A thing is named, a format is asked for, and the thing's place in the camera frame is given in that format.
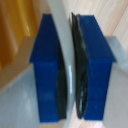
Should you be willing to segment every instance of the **black rubber strip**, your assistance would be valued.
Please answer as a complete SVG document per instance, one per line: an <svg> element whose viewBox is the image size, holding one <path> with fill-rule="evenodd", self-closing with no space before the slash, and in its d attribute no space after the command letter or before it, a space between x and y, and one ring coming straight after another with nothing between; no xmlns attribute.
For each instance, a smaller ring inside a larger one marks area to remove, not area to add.
<svg viewBox="0 0 128 128"><path fill-rule="evenodd" d="M57 106L59 119L66 119L66 107L67 107L67 81L66 71L64 66L64 60L62 56L61 48L59 47L59 71L57 82Z"/></svg>
<svg viewBox="0 0 128 128"><path fill-rule="evenodd" d="M85 43L79 25L78 16L72 14L72 35L76 59L76 108L78 118L82 118L87 99L87 63Z"/></svg>

